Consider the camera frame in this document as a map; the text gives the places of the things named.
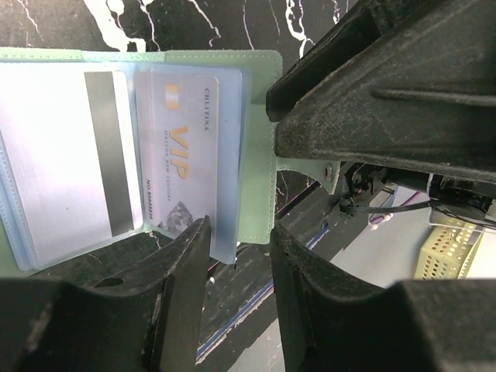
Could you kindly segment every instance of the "mint green card holder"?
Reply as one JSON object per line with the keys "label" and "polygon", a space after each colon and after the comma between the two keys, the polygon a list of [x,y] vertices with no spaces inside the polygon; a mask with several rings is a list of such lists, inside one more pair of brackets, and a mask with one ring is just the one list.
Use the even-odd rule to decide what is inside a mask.
{"label": "mint green card holder", "polygon": [[[336,188],[331,172],[339,163],[327,160],[278,158],[274,152],[275,124],[265,112],[267,90],[281,76],[281,55],[272,50],[172,50],[156,53],[86,52],[80,50],[0,48],[0,60],[24,61],[132,61],[168,62],[244,69],[251,74],[246,103],[243,150],[240,163],[240,205],[238,240],[266,244],[274,227],[278,171],[297,171],[317,180],[329,193]],[[0,226],[0,276],[24,276],[16,265],[3,226]]]}

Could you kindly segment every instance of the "black cable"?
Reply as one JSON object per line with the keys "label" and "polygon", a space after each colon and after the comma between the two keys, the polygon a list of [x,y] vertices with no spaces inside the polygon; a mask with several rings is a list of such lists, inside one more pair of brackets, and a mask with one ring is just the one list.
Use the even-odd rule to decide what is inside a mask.
{"label": "black cable", "polygon": [[424,201],[421,203],[416,203],[416,204],[410,204],[410,205],[403,205],[403,206],[398,206],[398,207],[362,207],[362,206],[355,206],[351,205],[351,201],[348,199],[347,200],[350,204],[349,205],[344,205],[343,202],[339,204],[339,210],[341,212],[345,213],[370,213],[370,214],[376,214],[376,213],[400,213],[400,212],[410,212],[410,211],[416,211],[418,209],[424,209],[430,207],[430,201]]}
{"label": "black cable", "polygon": [[387,192],[389,195],[394,195],[394,190],[392,188],[383,188],[382,191]]}
{"label": "black cable", "polygon": [[465,223],[470,223],[472,225],[476,225],[476,226],[479,226],[483,229],[491,229],[491,230],[496,230],[496,222],[493,222],[491,220],[488,220],[488,219],[484,219],[482,221],[478,221],[478,222],[475,222],[475,221],[470,221],[469,219],[466,219],[460,215],[457,215],[453,212],[450,212],[450,211],[447,211],[447,210],[443,210],[441,208],[439,208],[439,206],[437,205],[432,205],[432,209],[439,212],[439,213],[443,213],[444,215],[450,217],[451,219],[459,219],[460,221],[463,221]]}

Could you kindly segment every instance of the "cable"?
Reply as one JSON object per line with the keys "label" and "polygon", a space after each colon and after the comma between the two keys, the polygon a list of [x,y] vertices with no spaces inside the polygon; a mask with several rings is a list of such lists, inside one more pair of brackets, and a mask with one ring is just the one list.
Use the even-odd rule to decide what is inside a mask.
{"label": "cable", "polygon": [[396,190],[393,190],[392,188],[383,188],[382,191],[390,194],[390,195],[394,195],[396,193]]}
{"label": "cable", "polygon": [[424,201],[421,203],[410,204],[410,205],[399,205],[398,207],[361,207],[354,205],[344,205],[342,202],[339,204],[339,210],[345,213],[400,213],[400,212],[410,212],[416,211],[418,209],[424,209],[430,207],[430,201]]}
{"label": "cable", "polygon": [[[410,205],[418,196],[420,196],[420,194],[420,191],[416,191],[410,198],[403,201],[400,206],[403,207],[405,205]],[[373,230],[375,230],[381,223],[389,221],[392,217],[393,213],[388,213],[386,215],[376,215],[375,217],[369,219],[369,225],[372,226]]]}
{"label": "cable", "polygon": [[436,203],[432,203],[432,209],[439,212],[439,213],[443,213],[444,215],[450,217],[451,219],[459,219],[460,221],[479,226],[483,229],[496,230],[496,222],[493,222],[493,221],[488,220],[488,219],[483,219],[482,221],[478,221],[478,222],[470,221],[469,219],[466,219],[460,215],[457,215],[457,214],[452,213],[450,211],[447,211],[445,209],[443,210],[443,209],[439,208],[439,206],[436,205]]}

